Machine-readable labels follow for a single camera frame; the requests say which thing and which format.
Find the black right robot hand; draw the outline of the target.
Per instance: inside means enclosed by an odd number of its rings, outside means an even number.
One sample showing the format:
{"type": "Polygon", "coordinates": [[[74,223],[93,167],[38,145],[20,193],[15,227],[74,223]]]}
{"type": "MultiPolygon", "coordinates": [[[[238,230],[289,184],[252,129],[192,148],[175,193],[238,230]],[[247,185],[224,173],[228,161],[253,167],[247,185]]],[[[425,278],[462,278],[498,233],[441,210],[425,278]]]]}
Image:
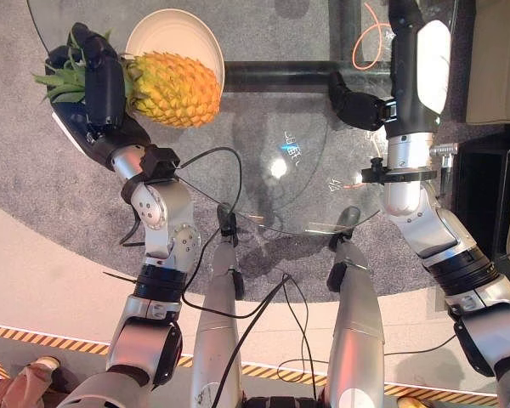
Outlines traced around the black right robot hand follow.
{"type": "Polygon", "coordinates": [[[391,1],[392,99],[385,101],[347,87],[335,71],[328,94],[337,117],[354,128],[385,128],[389,138],[436,133],[444,109],[450,74],[451,32],[440,20],[425,22],[415,1],[391,1]]]}

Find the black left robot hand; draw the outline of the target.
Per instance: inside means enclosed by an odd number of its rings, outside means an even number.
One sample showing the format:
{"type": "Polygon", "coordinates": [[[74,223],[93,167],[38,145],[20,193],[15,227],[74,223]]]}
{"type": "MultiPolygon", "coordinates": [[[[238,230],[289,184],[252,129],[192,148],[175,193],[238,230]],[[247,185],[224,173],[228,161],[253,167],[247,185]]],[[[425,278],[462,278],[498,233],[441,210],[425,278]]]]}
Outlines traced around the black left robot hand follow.
{"type": "Polygon", "coordinates": [[[112,169],[112,156],[130,145],[150,144],[127,114],[122,64],[106,37],[75,23],[67,43],[48,52],[46,98],[69,140],[85,156],[112,169]]]}

